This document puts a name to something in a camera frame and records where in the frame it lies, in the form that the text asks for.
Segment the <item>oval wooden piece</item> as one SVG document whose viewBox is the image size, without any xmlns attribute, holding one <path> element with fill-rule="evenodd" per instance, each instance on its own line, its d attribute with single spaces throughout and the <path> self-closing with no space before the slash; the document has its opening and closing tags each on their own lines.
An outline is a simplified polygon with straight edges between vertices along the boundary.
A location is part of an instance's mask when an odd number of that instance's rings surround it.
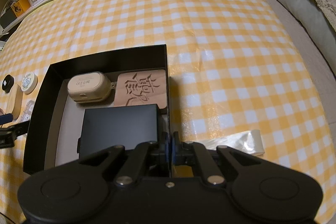
<svg viewBox="0 0 336 224">
<path fill-rule="evenodd" d="M 6 114 L 11 114 L 13 120 L 19 118 L 22 107 L 23 92 L 18 84 L 14 84 L 9 92 L 9 99 L 7 101 Z"/>
</svg>

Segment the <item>clear plastic small case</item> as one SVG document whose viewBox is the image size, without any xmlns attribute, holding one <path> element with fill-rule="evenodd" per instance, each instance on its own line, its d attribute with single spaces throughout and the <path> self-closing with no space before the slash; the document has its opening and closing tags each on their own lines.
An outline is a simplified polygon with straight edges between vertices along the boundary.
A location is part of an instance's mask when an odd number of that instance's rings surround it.
<svg viewBox="0 0 336 224">
<path fill-rule="evenodd" d="M 33 108 L 34 108 L 34 104 L 35 102 L 32 100 L 29 100 L 29 102 L 27 102 L 26 107 L 23 111 L 23 114 L 19 120 L 19 122 L 25 122 L 25 121 L 29 121 L 31 119 L 31 115 L 33 113 Z"/>
</svg>

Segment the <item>black round small case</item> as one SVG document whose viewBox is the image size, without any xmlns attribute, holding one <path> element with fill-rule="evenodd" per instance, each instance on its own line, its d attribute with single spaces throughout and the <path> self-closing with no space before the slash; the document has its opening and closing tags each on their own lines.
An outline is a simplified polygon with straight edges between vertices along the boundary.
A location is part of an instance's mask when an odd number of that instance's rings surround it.
<svg viewBox="0 0 336 224">
<path fill-rule="evenodd" d="M 14 77 L 12 75 L 6 75 L 2 81 L 2 90 L 5 93 L 9 93 L 14 83 L 15 83 Z"/>
</svg>

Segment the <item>round white patterned tin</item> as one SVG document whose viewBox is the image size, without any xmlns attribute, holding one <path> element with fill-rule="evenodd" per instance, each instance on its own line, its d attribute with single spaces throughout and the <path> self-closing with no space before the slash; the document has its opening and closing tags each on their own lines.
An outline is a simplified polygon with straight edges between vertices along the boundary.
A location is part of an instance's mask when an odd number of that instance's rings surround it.
<svg viewBox="0 0 336 224">
<path fill-rule="evenodd" d="M 34 72 L 27 72 L 23 78 L 21 83 L 21 90 L 25 94 L 30 94 L 36 88 L 38 83 L 38 77 Z"/>
</svg>

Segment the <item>large black storage box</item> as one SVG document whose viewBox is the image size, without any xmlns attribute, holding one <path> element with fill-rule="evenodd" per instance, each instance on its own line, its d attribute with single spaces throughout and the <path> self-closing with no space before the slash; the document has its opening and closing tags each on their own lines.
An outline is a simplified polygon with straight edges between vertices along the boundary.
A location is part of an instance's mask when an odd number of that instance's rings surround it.
<svg viewBox="0 0 336 224">
<path fill-rule="evenodd" d="M 90 72 L 122 73 L 157 69 L 165 71 L 166 97 L 169 98 L 169 67 L 165 44 L 99 52 L 51 64 L 38 91 L 27 130 L 23 172 L 32 175 L 46 168 L 50 126 L 64 80 Z"/>
</svg>

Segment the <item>small black rectangular box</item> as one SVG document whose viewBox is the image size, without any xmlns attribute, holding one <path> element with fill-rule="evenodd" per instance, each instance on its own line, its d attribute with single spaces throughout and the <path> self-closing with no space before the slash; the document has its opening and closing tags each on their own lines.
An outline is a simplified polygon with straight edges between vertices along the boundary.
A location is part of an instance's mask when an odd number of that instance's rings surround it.
<svg viewBox="0 0 336 224">
<path fill-rule="evenodd" d="M 114 145 L 134 149 L 139 143 L 157 141 L 161 132 L 156 104 L 86 109 L 77 151 L 84 158 Z"/>
</svg>

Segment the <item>carved wooden square block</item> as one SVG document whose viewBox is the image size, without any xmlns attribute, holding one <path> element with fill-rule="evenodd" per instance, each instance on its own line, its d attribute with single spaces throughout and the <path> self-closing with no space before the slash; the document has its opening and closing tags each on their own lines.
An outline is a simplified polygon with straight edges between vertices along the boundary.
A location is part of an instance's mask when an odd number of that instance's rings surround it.
<svg viewBox="0 0 336 224">
<path fill-rule="evenodd" d="M 156 104 L 167 107 L 167 80 L 163 69 L 122 73 L 118 76 L 114 106 Z"/>
</svg>

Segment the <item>beige earbuds case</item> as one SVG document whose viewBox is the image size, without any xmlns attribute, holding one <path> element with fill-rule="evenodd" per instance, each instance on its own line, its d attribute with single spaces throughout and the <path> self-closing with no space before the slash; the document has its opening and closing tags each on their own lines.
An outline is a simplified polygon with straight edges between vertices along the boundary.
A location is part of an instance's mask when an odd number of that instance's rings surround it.
<svg viewBox="0 0 336 224">
<path fill-rule="evenodd" d="M 110 95 L 111 81 L 100 72 L 86 73 L 72 77 L 67 92 L 76 103 L 101 102 Z"/>
</svg>

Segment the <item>clear plastic wrapper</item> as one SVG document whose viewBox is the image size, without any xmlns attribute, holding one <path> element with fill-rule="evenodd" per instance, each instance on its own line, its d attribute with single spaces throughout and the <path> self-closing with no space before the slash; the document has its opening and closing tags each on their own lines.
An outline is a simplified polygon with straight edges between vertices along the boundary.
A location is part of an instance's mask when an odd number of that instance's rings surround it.
<svg viewBox="0 0 336 224">
<path fill-rule="evenodd" d="M 261 156 L 265 153 L 259 130 L 248 130 L 220 138 L 198 140 L 198 143 L 210 150 L 216 150 L 217 146 L 224 145 L 253 156 Z"/>
</svg>

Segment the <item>yellow checkered table cloth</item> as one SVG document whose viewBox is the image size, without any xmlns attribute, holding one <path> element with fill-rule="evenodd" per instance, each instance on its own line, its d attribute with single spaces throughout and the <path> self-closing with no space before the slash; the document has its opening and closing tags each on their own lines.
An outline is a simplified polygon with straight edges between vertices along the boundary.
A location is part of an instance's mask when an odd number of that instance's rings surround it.
<svg viewBox="0 0 336 224">
<path fill-rule="evenodd" d="M 42 81 L 53 63 L 166 44 L 171 124 L 183 140 L 257 129 L 264 158 L 314 177 L 335 214 L 335 155 L 317 88 L 265 0 L 54 0 L 19 25 L 1 76 Z"/>
</svg>

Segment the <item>yellow orange box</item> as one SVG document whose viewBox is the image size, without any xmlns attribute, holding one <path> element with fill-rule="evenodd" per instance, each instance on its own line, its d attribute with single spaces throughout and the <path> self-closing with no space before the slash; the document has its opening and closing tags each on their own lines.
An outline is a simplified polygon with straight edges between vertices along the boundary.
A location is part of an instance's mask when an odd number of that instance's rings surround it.
<svg viewBox="0 0 336 224">
<path fill-rule="evenodd" d="M 18 0 L 11 4 L 11 9 L 15 16 L 18 18 L 23 15 L 30 7 L 29 0 Z"/>
</svg>

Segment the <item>grey cushion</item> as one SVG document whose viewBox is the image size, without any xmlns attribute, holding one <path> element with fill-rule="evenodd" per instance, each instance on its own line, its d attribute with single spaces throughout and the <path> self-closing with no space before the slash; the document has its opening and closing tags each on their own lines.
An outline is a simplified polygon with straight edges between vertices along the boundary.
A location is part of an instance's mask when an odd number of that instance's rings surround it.
<svg viewBox="0 0 336 224">
<path fill-rule="evenodd" d="M 315 0 L 278 0 L 306 29 L 307 33 L 335 71 L 335 30 Z"/>
</svg>

